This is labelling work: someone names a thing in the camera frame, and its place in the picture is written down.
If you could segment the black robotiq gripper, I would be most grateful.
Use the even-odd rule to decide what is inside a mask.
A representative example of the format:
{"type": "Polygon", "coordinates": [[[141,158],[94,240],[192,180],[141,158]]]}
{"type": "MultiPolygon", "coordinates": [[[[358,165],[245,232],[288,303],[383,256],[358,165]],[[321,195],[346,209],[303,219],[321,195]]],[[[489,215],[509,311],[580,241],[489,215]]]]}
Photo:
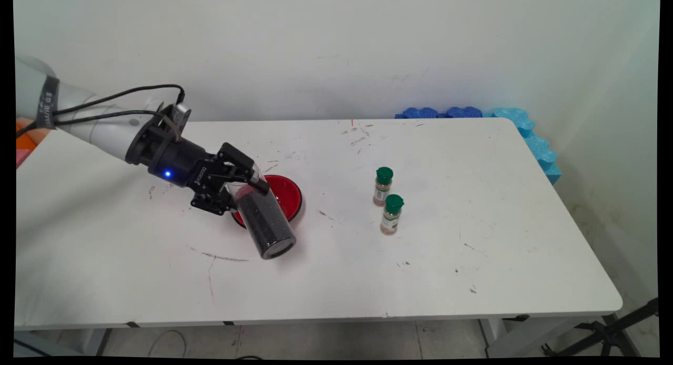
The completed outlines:
{"type": "Polygon", "coordinates": [[[146,166],[148,173],[176,187],[192,189],[191,206],[217,216],[235,210],[230,193],[246,185],[262,194],[271,190],[254,159],[232,144],[210,153],[191,140],[177,139],[162,118],[142,125],[128,147],[126,161],[146,166]]]}

